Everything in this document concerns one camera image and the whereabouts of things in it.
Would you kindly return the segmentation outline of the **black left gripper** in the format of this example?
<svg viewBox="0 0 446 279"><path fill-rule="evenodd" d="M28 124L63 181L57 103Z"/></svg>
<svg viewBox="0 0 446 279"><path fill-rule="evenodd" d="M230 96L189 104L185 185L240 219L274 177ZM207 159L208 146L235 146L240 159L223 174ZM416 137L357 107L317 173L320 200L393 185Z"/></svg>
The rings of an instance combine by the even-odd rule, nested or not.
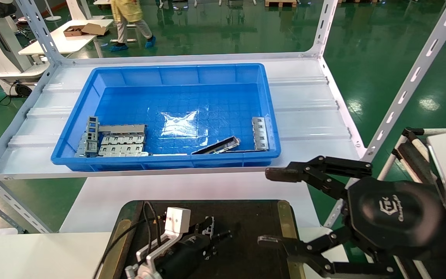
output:
<svg viewBox="0 0 446 279"><path fill-rule="evenodd" d="M187 279L204 260L218 254L218 245L232 238L231 231L216 233L212 237L206 235L208 217L204 221L189 227L190 235L182 237L171 246L159 260L156 260L156 271L163 279Z"/></svg>

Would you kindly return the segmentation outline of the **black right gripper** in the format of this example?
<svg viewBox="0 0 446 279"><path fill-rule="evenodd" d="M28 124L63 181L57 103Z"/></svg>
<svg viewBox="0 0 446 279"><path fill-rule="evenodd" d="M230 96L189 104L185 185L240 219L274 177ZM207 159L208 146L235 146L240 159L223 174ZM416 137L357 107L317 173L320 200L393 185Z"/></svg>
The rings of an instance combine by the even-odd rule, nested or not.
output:
<svg viewBox="0 0 446 279"><path fill-rule="evenodd" d="M333 175L360 180L345 189ZM446 219L436 190L413 181L379 181L368 177L371 175L368 162L323 156L267 168L268 180L305 182L335 200L347 199L353 228L344 226L310 242L263 235L258 245L279 250L288 260L308 265L323 278L392 278L395 268L379 259L379 251L407 258L429 257ZM363 248L374 262L331 262L323 256L347 242Z"/></svg>

